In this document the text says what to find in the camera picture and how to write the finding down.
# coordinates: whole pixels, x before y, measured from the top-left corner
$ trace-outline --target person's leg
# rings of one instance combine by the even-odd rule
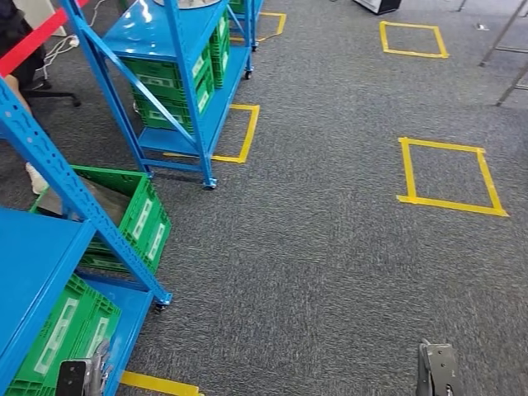
[[[5,76],[4,81],[5,81],[5,83],[8,84],[8,86],[10,87],[20,103],[22,103],[22,106],[23,106],[29,114],[32,114],[29,105],[28,105],[26,99],[24,99],[22,94],[20,93],[19,83],[16,77],[10,74],[8,76]],[[40,173],[38,173],[38,171],[35,169],[30,163],[26,163],[26,170],[28,174],[29,174],[31,185],[33,187],[33,192],[35,194],[41,194],[48,187],[46,180],[45,180]]]

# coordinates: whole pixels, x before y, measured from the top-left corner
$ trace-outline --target metal stand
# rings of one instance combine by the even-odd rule
[[[416,396],[462,396],[453,346],[425,339],[419,345]]]
[[[526,62],[523,68],[521,68],[519,73],[513,80],[511,86],[508,87],[508,89],[505,90],[505,93],[501,96],[496,106],[500,106],[502,105],[504,101],[508,99],[508,97],[510,96],[510,94],[514,90],[514,89],[521,89],[523,91],[528,91],[528,85],[523,85],[523,84],[519,84],[519,81],[523,79],[525,74],[528,73],[528,62]]]
[[[523,48],[515,48],[515,47],[505,47],[505,46],[501,46],[499,45],[501,40],[506,34],[506,32],[508,31],[508,29],[513,25],[513,22],[517,18],[522,10],[526,6],[526,4],[528,2],[528,0],[522,0],[520,4],[519,4],[518,7],[511,15],[511,17],[509,19],[508,23],[506,23],[506,26],[504,27],[501,31],[501,33],[497,36],[496,39],[495,39],[495,42],[490,48],[484,56],[483,58],[480,61],[479,64],[480,66],[485,66],[486,62],[490,60],[491,55],[493,53],[493,51],[497,50],[497,51],[504,51],[504,52],[515,52],[518,54],[528,54],[528,49],[523,49]]]
[[[497,36],[496,39],[493,42],[493,44],[490,48],[484,56],[483,58],[480,61],[479,66],[486,66],[486,63],[490,60],[491,55],[493,53],[493,51],[503,51],[503,52],[513,52],[513,53],[517,53],[517,54],[528,54],[528,49],[523,49],[523,48],[516,48],[516,47],[505,47],[502,45],[499,45],[500,44],[501,40],[502,40],[505,35],[508,31],[511,25],[513,25],[513,22],[528,3],[528,0],[522,0],[520,4],[519,4],[518,7],[511,15],[511,17],[506,23],[506,25],[500,32],[499,33],[499,36]],[[524,17],[528,16],[528,12],[525,13],[523,15]],[[523,84],[519,84],[519,81],[522,80],[523,77],[524,77],[525,74],[528,73],[528,62],[525,64],[523,68],[521,68],[519,73],[514,78],[513,82],[511,85],[510,85],[508,89],[505,91],[496,104],[496,106],[500,106],[504,101],[508,99],[508,97],[510,96],[510,94],[514,90],[514,89],[522,89],[524,91],[528,91],[528,86],[526,85],[523,85]]]

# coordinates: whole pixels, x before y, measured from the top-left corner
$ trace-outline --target green crate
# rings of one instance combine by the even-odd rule
[[[229,5],[235,14],[244,13],[244,0],[229,0]]]
[[[204,76],[200,86],[198,88],[197,100],[198,110],[199,114],[205,111],[211,98],[214,94],[214,79],[213,75],[212,65],[209,61],[209,73]],[[170,98],[160,97],[161,102],[169,113],[172,114],[178,122],[182,124],[187,132],[192,132],[192,124],[191,123],[191,114],[186,105],[183,105],[179,101],[174,101]],[[137,99],[137,109],[143,121],[143,124],[152,128],[162,128],[173,130],[173,126],[167,121],[164,116],[158,111],[150,102],[146,100]]]
[[[153,274],[158,270],[163,247],[167,242],[172,227],[169,216],[162,207],[160,207],[159,215],[155,216],[155,219],[154,224],[152,225],[149,246],[145,253],[141,255],[145,265]],[[80,264],[100,270],[127,272],[127,269],[117,257],[109,254],[84,254]]]
[[[115,305],[72,275],[5,395],[54,394],[60,362],[86,357],[84,345],[91,345],[95,335],[89,323],[106,317],[108,323],[100,335],[112,337],[120,315]]]
[[[150,238],[147,224],[155,205],[161,205],[158,196],[150,186],[150,181],[144,173],[104,169],[98,167],[72,166],[78,176],[100,184],[125,196],[130,197],[130,202],[119,224],[119,231],[138,254],[142,254]],[[38,211],[37,199],[30,212]],[[110,249],[98,237],[92,239],[87,252],[107,252]]]
[[[227,62],[229,58],[230,42],[226,40],[223,43],[223,47],[219,51],[215,51],[214,55],[211,51],[211,63],[213,65],[213,75],[214,76],[214,85],[216,88],[223,86],[223,79],[227,70]]]
[[[207,73],[209,59],[210,59],[210,48],[209,45],[206,45],[195,62],[195,66],[192,68],[192,76],[197,91],[204,75]],[[155,97],[167,97],[182,102],[187,101],[180,71],[175,63],[128,58],[122,58],[121,60]],[[132,93],[136,100],[146,100],[136,87],[132,87]]]
[[[219,43],[222,44],[225,39],[229,39],[229,17],[227,9],[223,12],[222,17],[219,18],[218,26],[213,31],[211,38],[209,40],[212,44]]]
[[[76,357],[89,358],[104,339],[111,339],[115,331],[121,309],[101,295],[94,304],[76,342]]]

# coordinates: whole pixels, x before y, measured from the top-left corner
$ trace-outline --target yellow tape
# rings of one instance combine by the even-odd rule
[[[404,168],[405,169],[405,180],[407,184],[407,195],[407,196],[397,196],[400,202],[407,203],[407,204],[416,204],[416,205],[428,205],[428,206],[437,206],[440,208],[445,209],[453,209],[453,210],[465,210],[466,212],[474,212],[480,213],[483,215],[495,215],[508,217],[508,215],[502,209],[501,202],[499,200],[499,195],[495,189],[493,181],[491,179],[491,174],[490,169],[486,163],[483,154],[486,150],[480,147],[474,146],[466,146],[462,144],[450,144],[450,143],[441,143],[441,142],[431,142],[429,140],[419,140],[419,139],[409,139],[406,137],[399,138],[398,140],[401,144],[401,155],[404,158]],[[480,206],[480,205],[469,205],[462,204],[460,202],[452,202],[450,200],[434,200],[431,198],[422,198],[419,196],[416,196],[416,185],[414,181],[414,173],[412,167],[412,160],[410,155],[410,149],[409,146],[410,144],[414,144],[416,146],[424,146],[424,147],[432,147],[434,149],[447,149],[447,150],[455,150],[455,151],[465,151],[468,153],[475,153],[477,159],[478,160],[480,170],[482,172],[483,181],[486,184],[488,194],[491,200],[492,207],[487,206]]]
[[[482,176],[483,177],[483,182],[486,184],[486,188],[487,188],[487,193],[490,194],[491,204],[494,209],[499,212],[504,212],[505,215],[507,215],[506,212],[502,209],[501,202],[499,200],[499,194],[497,194],[497,190],[495,189],[495,184],[493,183],[493,180],[491,179],[491,174],[490,173],[490,169],[487,167],[483,154],[481,152],[477,153],[477,159],[478,160],[480,170],[482,172]]]
[[[407,195],[409,199],[416,198],[416,185],[414,182],[414,172],[412,168],[411,153],[409,148],[409,139],[400,138],[398,141],[401,144],[401,156],[404,158],[405,180],[407,183]]]
[[[437,44],[438,45],[438,49],[440,50],[440,53],[439,54],[431,54],[431,53],[427,53],[427,52],[402,51],[402,50],[399,50],[399,49],[390,49],[390,48],[388,48],[388,42],[387,39],[386,26],[413,27],[413,28],[416,28],[416,29],[431,30],[434,34],[434,38],[436,39]],[[438,26],[414,25],[414,24],[411,24],[411,23],[397,23],[397,22],[381,21],[379,24],[379,31],[380,31],[380,39],[381,39],[382,48],[383,49],[383,52],[386,52],[388,54],[419,56],[421,58],[442,58],[442,59],[449,58],[449,54],[446,50],[445,44],[444,44],[444,40],[442,39],[442,35],[441,34],[441,29]]]
[[[411,197],[408,197],[408,196],[397,196],[397,197],[400,202],[404,202],[404,203],[407,203],[407,204],[436,206],[436,207],[445,208],[445,209],[463,210],[465,212],[480,213],[482,215],[494,215],[494,216],[501,216],[501,217],[508,217],[508,215],[506,212],[505,212],[504,210],[496,210],[495,208],[489,208],[487,206],[462,204],[459,202],[451,202],[450,200],[431,200],[430,198],[422,198],[422,197],[415,197],[415,198],[411,198]]]
[[[203,396],[199,393],[198,386],[182,384],[180,382],[151,377],[150,375],[132,373],[130,371],[124,371],[120,382],[121,384],[161,392],[163,394],[173,394],[177,396]]]
[[[257,42],[262,43],[264,40],[268,40],[271,39],[272,37],[275,37],[278,35],[281,35],[284,32],[284,26],[286,24],[286,18],[287,17],[287,14],[284,14],[283,12],[260,12],[259,15],[261,16],[265,16],[265,17],[278,17],[279,18],[279,23],[277,25],[277,30],[273,33],[272,35],[268,35],[266,37],[260,37],[256,39]],[[231,41],[244,41],[244,39],[243,37],[230,37],[229,40]]]
[[[466,146],[464,144],[442,143],[442,142],[433,142],[431,140],[420,140],[420,139],[410,139],[410,138],[400,138],[400,139],[406,139],[406,141],[408,144],[414,144],[415,146],[432,147],[434,149],[468,151],[470,153],[478,153],[478,152],[486,153],[486,150],[484,150],[483,148],[481,148],[481,147]]]
[[[256,129],[256,121],[259,120],[259,114],[260,113],[260,105],[236,105],[232,104],[229,106],[231,110],[243,110],[243,111],[250,111],[248,127],[246,130],[246,135],[244,136],[244,141],[242,143],[241,152],[238,157],[232,157],[228,155],[213,155],[211,159],[215,161],[223,161],[225,163],[245,163],[247,160],[249,150],[251,148],[253,143],[253,138],[255,136],[255,130]],[[186,158],[196,158],[192,155],[185,154],[177,154],[177,153],[163,153],[165,157],[186,157]]]

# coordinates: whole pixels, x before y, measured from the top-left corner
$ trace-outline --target red barrier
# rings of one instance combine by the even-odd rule
[[[84,7],[89,0],[77,0],[80,7]],[[11,73],[26,58],[33,53],[40,45],[46,41],[54,31],[59,29],[68,21],[68,17],[63,9],[60,8],[41,25],[24,37],[17,45],[15,45],[8,53],[0,59],[0,76],[5,77]]]

